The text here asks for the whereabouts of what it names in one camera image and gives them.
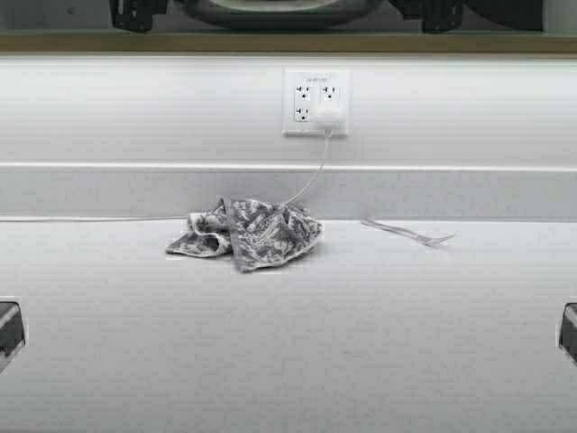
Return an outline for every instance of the metal fork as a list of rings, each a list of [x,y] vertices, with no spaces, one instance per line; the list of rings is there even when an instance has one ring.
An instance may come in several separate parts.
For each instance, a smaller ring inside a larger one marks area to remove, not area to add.
[[[428,237],[420,235],[419,233],[415,233],[412,230],[403,227],[395,227],[395,226],[387,226],[385,224],[377,223],[371,219],[364,219],[361,221],[366,226],[378,228],[379,230],[386,230],[391,233],[395,233],[397,235],[402,235],[413,239],[414,241],[419,242],[425,246],[436,246],[442,244],[445,241],[455,237],[455,235],[443,236],[443,237]]]

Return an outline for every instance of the shelf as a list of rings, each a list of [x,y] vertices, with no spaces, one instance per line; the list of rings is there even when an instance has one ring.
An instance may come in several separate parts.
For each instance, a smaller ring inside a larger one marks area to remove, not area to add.
[[[542,34],[47,32],[0,35],[0,52],[18,53],[493,53],[577,55],[577,37]]]

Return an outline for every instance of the outlet socket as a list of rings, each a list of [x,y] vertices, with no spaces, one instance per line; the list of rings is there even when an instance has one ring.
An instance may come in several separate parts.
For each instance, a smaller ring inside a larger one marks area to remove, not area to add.
[[[343,125],[333,135],[347,135],[349,129],[350,73],[348,70],[285,70],[283,92],[283,133],[322,135],[314,122],[315,112],[336,108]]]

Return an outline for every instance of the white countertop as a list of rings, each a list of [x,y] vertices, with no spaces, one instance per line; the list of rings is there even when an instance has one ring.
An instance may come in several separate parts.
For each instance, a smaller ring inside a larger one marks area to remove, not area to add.
[[[276,270],[164,254],[183,221],[0,224],[29,342],[1,428],[574,431],[577,225],[358,222]]]

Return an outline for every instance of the dish towel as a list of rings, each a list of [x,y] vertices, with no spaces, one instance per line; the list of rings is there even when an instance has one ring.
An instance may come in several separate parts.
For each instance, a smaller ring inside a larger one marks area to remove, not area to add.
[[[190,214],[188,229],[167,253],[193,257],[233,253],[238,269],[250,272],[281,266],[310,251],[323,225],[293,205],[223,198],[211,212]]]

